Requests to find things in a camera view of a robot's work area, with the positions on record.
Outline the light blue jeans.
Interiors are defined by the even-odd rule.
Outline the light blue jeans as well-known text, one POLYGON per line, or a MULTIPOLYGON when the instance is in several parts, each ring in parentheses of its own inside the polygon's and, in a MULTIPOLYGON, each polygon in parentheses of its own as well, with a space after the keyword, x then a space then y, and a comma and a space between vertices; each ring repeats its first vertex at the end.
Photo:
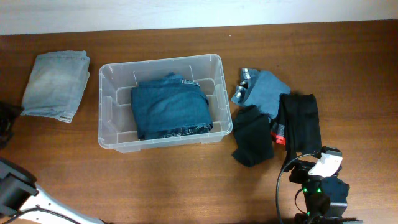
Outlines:
POLYGON ((57 51, 36 57, 22 98, 22 115, 71 123, 90 77, 83 51, 57 51))

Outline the dark blue jeans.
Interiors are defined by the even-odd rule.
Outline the dark blue jeans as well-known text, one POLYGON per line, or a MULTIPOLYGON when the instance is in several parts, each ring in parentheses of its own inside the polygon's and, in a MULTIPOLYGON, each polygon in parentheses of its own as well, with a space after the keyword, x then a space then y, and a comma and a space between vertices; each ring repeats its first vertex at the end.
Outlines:
POLYGON ((197 82, 169 73, 131 88, 140 140, 206 134, 213 129, 209 100, 197 82))

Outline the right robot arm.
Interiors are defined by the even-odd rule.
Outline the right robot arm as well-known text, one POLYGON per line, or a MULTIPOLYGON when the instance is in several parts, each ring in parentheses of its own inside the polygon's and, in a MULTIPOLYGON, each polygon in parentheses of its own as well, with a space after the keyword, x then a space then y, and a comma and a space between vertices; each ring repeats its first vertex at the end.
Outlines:
POLYGON ((294 216, 297 224, 350 224, 362 223, 357 218, 344 218, 348 207, 349 184, 338 178, 343 155, 340 150, 323 146, 313 155, 316 162, 297 159, 289 181, 300 184, 305 208, 294 216))

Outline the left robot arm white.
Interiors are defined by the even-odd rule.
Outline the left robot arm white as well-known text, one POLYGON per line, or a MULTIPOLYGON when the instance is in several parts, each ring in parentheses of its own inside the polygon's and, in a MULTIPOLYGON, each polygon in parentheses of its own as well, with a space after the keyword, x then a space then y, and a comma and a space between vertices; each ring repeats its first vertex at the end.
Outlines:
POLYGON ((37 178, 23 167, 1 158, 1 218, 49 224, 105 224, 51 197, 37 184, 37 178))

